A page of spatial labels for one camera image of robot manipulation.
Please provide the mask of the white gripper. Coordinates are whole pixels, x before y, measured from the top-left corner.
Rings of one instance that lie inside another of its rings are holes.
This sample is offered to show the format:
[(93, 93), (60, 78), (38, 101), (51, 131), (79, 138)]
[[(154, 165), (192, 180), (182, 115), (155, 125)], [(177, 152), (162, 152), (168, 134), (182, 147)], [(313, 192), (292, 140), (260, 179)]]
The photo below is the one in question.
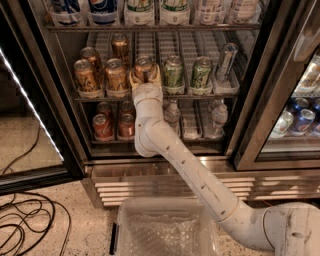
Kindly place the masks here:
[(129, 82), (133, 91), (133, 102), (136, 109), (136, 118), (142, 119), (162, 119), (163, 118), (163, 92), (157, 86), (161, 85), (161, 72), (158, 64), (153, 65), (151, 83), (140, 85), (140, 80), (134, 75), (133, 71), (129, 72)]

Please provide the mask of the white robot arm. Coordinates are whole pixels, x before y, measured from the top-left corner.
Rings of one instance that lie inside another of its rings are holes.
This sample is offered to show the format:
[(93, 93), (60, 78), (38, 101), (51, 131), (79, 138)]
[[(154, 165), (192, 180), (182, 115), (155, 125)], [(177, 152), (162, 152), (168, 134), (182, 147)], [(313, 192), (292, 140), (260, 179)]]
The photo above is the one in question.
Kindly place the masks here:
[(162, 155), (178, 171), (217, 224), (235, 241), (275, 256), (320, 255), (320, 209), (307, 203), (252, 208), (240, 200), (180, 140), (163, 117), (160, 72), (144, 83), (129, 74), (136, 109), (135, 148)]

